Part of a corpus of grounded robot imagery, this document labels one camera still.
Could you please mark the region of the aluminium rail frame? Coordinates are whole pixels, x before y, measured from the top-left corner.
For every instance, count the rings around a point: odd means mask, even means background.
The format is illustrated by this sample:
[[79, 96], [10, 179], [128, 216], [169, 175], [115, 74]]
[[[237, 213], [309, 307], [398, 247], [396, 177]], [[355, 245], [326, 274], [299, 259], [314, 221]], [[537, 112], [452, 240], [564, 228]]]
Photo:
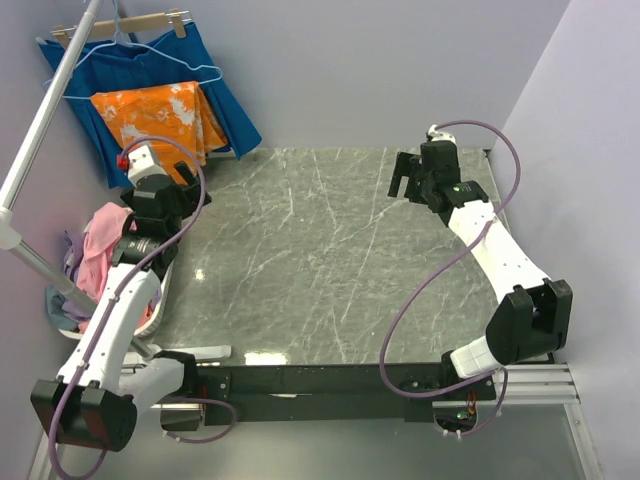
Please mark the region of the aluminium rail frame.
[[427, 479], [603, 479], [605, 473], [566, 364], [518, 365], [506, 388], [503, 417], [474, 436], [437, 440]]

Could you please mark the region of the black base beam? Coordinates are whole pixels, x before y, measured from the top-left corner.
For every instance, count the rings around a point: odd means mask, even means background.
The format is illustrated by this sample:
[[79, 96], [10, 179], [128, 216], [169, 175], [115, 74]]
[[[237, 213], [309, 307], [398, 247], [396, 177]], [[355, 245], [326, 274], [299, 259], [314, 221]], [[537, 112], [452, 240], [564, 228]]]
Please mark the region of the black base beam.
[[465, 404], [497, 398], [493, 381], [481, 379], [435, 398], [409, 399], [386, 387], [376, 364], [200, 366], [198, 373], [200, 388], [187, 395], [187, 402], [163, 401], [154, 407], [164, 429], [179, 433], [230, 423], [226, 408], [198, 404], [196, 398], [232, 405], [240, 422], [431, 422], [438, 401]]

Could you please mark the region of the pink t-shirt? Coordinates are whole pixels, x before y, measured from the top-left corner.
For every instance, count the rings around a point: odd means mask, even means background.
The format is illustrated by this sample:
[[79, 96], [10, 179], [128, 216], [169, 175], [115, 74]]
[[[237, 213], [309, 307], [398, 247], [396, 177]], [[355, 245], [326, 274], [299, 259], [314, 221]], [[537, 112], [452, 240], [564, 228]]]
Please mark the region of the pink t-shirt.
[[94, 213], [86, 230], [76, 285], [96, 303], [107, 282], [114, 248], [131, 213], [130, 208], [108, 202]]

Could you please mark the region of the blue pleated skirt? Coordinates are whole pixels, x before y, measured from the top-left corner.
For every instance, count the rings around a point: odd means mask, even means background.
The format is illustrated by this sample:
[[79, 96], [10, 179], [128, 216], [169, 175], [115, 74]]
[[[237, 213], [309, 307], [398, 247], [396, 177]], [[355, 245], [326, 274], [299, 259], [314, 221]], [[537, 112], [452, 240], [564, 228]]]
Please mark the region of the blue pleated skirt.
[[65, 95], [97, 149], [109, 187], [128, 187], [130, 182], [116, 167], [121, 148], [88, 98], [95, 93], [183, 81], [200, 83], [221, 122], [230, 144], [217, 149], [219, 152], [232, 151], [240, 158], [260, 145], [262, 136], [226, 85], [195, 24], [186, 25], [184, 38], [169, 31], [147, 44], [102, 41], [85, 45]]

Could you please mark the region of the silver clothes rack pole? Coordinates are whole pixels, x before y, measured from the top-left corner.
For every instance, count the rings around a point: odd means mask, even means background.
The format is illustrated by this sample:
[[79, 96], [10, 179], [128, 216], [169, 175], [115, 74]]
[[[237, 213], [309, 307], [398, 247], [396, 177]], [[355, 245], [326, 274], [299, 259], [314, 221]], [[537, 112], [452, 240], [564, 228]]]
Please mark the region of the silver clothes rack pole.
[[44, 94], [1, 186], [1, 248], [11, 252], [12, 255], [54, 285], [67, 299], [73, 301], [88, 314], [94, 313], [96, 303], [29, 246], [17, 230], [13, 228], [11, 221], [13, 218], [13, 206], [73, 75], [81, 51], [89, 39], [101, 5], [102, 2], [100, 0], [91, 0], [87, 3], [86, 10], [77, 25], [61, 63], [53, 75], [51, 84]]

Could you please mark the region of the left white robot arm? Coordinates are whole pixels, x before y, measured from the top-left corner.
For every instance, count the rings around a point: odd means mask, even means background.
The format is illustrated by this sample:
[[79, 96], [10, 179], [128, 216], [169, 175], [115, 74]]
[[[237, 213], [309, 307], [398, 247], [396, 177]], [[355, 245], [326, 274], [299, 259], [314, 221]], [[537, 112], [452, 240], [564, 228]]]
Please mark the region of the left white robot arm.
[[156, 164], [129, 170], [134, 186], [122, 198], [132, 212], [103, 295], [57, 377], [37, 381], [31, 393], [51, 451], [66, 444], [118, 452], [131, 439], [140, 414], [166, 396], [186, 402], [199, 392], [196, 358], [190, 353], [153, 352], [141, 371], [121, 376], [143, 310], [160, 289], [179, 241], [211, 200], [200, 167], [180, 162], [177, 170], [182, 185]]

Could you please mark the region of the wooden clip hanger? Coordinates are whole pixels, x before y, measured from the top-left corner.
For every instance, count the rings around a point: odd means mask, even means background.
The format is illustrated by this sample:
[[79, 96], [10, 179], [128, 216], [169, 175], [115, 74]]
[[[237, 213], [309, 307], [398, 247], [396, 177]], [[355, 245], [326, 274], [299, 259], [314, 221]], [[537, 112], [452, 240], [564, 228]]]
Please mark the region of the wooden clip hanger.
[[93, 24], [87, 39], [94, 41], [112, 37], [116, 33], [116, 26], [119, 26], [122, 33], [129, 36], [141, 32], [172, 28], [179, 38], [184, 38], [186, 36], [186, 25], [193, 21], [190, 11], [179, 9], [125, 17], [118, 22], [115, 20], [97, 21]]

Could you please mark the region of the white laundry basket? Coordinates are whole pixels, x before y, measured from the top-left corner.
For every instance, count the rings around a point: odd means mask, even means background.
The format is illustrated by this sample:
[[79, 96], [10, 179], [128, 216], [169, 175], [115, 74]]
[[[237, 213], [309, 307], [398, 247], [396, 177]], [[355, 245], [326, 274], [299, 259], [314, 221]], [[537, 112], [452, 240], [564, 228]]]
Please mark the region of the white laundry basket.
[[[168, 297], [169, 285], [171, 275], [173, 273], [173, 265], [169, 266], [169, 269], [161, 282], [160, 289], [157, 294], [152, 298], [149, 307], [150, 309], [145, 313], [145, 316], [140, 320], [138, 327], [136, 328], [134, 335], [136, 338], [144, 338], [153, 334], [159, 327], [163, 315], [164, 308]], [[80, 330], [71, 332], [65, 330], [58, 331], [69, 339], [79, 340], [82, 336]]]

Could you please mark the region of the grey blue garment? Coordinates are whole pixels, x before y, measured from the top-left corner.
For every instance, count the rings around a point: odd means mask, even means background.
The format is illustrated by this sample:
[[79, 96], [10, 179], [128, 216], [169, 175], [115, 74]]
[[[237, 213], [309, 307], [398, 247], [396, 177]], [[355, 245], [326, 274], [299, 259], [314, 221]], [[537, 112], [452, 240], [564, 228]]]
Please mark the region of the grey blue garment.
[[51, 324], [59, 330], [77, 331], [78, 322], [69, 318], [63, 310], [65, 301], [65, 297], [53, 286], [48, 285], [45, 288], [45, 307]]

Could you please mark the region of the lavender garment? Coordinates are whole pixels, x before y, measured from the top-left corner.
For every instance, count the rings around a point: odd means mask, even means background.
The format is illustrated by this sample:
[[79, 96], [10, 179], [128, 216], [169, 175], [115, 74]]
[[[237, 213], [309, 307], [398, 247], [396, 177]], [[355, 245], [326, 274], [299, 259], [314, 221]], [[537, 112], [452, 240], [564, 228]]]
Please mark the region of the lavender garment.
[[[63, 274], [74, 284], [78, 283], [78, 275], [81, 262], [84, 259], [84, 239], [85, 232], [64, 232], [64, 239], [67, 243], [67, 251], [63, 258]], [[90, 319], [90, 315], [78, 307], [73, 301], [65, 299], [61, 306], [62, 315], [65, 322], [61, 329], [76, 331], [79, 324]]]

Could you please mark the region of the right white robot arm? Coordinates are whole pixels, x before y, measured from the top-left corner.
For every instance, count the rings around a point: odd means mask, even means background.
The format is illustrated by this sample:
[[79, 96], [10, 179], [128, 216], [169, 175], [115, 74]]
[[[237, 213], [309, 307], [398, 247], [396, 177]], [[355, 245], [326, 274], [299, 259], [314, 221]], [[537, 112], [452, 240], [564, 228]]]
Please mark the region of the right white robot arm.
[[498, 301], [484, 334], [444, 355], [438, 377], [444, 395], [460, 399], [474, 377], [565, 346], [572, 289], [529, 259], [477, 182], [462, 180], [454, 142], [428, 140], [417, 154], [399, 152], [388, 194], [437, 214], [469, 248]]

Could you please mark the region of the orange tie-dye cloth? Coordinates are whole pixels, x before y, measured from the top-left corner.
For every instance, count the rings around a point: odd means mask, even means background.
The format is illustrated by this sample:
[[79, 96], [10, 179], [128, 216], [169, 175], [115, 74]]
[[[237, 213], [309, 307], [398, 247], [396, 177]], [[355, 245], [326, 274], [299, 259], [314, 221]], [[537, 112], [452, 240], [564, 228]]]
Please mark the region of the orange tie-dye cloth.
[[228, 145], [196, 81], [96, 93], [90, 101], [121, 147], [141, 137], [162, 136], [181, 144], [203, 164], [207, 153]]

